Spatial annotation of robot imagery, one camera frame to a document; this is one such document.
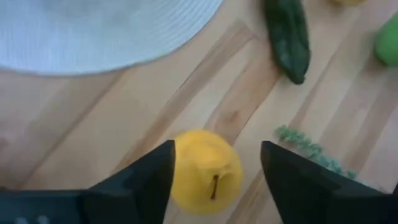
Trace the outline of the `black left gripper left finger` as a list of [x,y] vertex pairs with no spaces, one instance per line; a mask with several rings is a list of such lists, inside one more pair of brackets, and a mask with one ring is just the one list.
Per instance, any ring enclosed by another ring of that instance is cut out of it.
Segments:
[[174,165],[167,140],[88,189],[2,190],[1,223],[162,223]]

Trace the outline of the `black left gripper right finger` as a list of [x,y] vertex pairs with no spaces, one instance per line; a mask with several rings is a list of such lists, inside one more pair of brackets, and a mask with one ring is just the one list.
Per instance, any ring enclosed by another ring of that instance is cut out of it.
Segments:
[[262,170],[283,223],[397,223],[397,193],[384,194],[273,142]]

